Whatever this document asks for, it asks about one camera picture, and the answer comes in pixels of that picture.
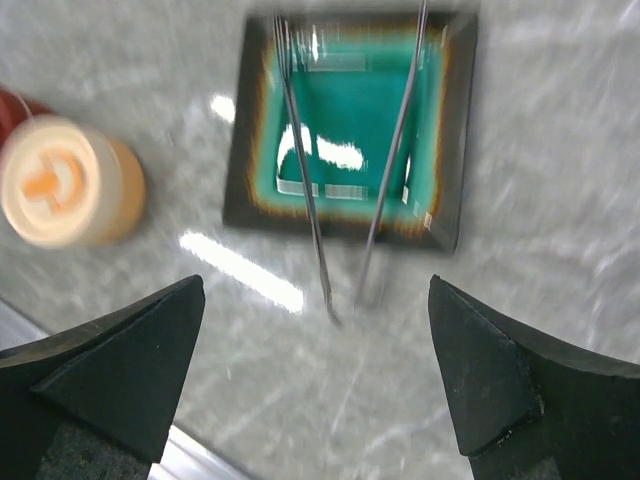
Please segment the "red steel bowl container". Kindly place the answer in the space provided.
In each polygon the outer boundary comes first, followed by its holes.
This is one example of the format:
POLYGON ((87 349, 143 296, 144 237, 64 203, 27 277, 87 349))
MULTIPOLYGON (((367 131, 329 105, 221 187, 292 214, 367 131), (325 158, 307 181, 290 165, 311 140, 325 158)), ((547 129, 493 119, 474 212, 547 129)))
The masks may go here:
POLYGON ((3 146, 13 131, 27 119, 53 111, 28 97, 2 86, 0 93, 0 145, 3 146))

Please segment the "cream white bowl container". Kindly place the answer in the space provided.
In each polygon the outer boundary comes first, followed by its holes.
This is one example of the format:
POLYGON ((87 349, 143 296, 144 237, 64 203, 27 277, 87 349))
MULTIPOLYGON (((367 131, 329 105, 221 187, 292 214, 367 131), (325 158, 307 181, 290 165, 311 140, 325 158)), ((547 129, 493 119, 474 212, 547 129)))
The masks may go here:
POLYGON ((102 196, 102 204, 110 206, 113 213, 109 220, 91 233, 89 245, 104 245, 122 241, 139 224, 146 205, 146 181, 142 166, 134 152, 120 140, 101 134, 109 145, 110 156, 118 166, 119 193, 113 197, 102 196))

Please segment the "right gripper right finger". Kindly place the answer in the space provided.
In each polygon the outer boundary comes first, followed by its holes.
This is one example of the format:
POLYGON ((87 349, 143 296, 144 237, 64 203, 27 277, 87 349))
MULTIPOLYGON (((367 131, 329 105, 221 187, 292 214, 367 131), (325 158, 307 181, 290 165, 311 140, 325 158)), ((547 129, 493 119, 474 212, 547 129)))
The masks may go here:
POLYGON ((474 478, 638 478, 638 365, 521 323, 439 276, 428 312, 474 478))

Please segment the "black teal square tray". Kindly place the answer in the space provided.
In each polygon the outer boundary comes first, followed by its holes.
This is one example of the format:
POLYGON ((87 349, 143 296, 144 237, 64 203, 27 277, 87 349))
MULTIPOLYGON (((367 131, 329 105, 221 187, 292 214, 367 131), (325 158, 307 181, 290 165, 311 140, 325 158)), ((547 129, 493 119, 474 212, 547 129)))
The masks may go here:
POLYGON ((289 120, 267 10, 245 20, 223 208, 227 226, 452 252, 458 243, 479 16, 469 9, 289 10, 289 120))

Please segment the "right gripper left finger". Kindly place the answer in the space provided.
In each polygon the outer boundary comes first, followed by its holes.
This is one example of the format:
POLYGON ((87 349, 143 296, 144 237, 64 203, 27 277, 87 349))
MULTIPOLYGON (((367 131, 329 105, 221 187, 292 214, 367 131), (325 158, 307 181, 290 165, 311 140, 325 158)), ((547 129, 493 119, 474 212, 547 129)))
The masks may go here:
POLYGON ((145 479, 160 462, 205 307, 186 277, 1 352, 4 479, 145 479))

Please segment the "cream round lid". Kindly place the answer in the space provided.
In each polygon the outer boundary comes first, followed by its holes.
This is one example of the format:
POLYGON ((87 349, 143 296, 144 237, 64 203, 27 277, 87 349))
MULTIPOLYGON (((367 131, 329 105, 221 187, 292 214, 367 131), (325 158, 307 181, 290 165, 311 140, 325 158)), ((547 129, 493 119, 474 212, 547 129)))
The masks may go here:
POLYGON ((1 151, 1 206, 14 230, 44 248, 97 241, 124 192, 115 151, 103 133, 63 117, 21 124, 1 151))

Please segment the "metal tongs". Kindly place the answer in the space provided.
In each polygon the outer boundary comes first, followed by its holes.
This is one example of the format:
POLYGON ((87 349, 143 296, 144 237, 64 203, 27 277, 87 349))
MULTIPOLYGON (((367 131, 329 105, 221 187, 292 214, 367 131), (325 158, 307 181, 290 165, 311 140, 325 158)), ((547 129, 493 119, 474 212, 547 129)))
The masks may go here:
POLYGON ((324 306, 335 313, 320 213, 362 213, 372 251, 385 201, 402 190, 406 124, 424 57, 428 7, 422 3, 407 38, 372 37, 322 45, 313 27, 295 39, 287 18, 272 33, 287 120, 278 135, 276 185, 303 196, 324 306))

